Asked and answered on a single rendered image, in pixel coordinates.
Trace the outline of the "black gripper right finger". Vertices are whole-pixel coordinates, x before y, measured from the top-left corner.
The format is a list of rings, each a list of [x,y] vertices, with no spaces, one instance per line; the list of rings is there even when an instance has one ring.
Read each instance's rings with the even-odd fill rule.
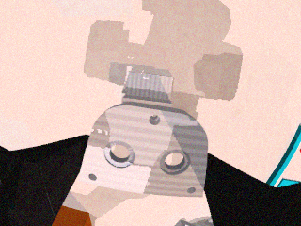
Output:
[[[204,195],[214,226],[278,226],[301,202],[301,182],[274,187],[207,152]]]

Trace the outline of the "cyan flat rectangular plate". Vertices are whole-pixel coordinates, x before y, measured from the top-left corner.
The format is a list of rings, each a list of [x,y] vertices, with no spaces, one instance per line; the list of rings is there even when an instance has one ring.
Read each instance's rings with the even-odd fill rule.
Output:
[[[300,181],[298,181],[300,182]],[[293,185],[293,184],[298,184],[297,181],[295,180],[285,180],[285,178],[282,178],[281,181],[279,181],[279,184],[277,185],[278,188],[286,186],[286,185]]]

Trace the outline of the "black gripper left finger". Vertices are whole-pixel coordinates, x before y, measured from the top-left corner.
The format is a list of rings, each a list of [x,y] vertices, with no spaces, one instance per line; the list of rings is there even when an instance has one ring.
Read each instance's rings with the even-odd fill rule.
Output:
[[[0,146],[0,192],[19,226],[52,226],[79,177],[88,135],[9,151]]]

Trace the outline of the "cyan flat bar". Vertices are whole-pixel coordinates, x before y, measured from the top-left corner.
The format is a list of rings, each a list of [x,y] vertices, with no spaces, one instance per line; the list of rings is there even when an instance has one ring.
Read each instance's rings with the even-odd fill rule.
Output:
[[[291,162],[291,159],[293,159],[294,152],[297,151],[298,146],[300,146],[301,142],[301,124],[298,124],[298,129],[296,133],[294,133],[293,140],[291,140],[290,147],[287,147],[286,153],[283,155],[281,161],[279,161],[278,166],[272,172],[270,178],[268,178],[266,184],[274,186],[276,181],[278,181],[279,176],[283,173],[283,171],[286,169],[287,165]]]

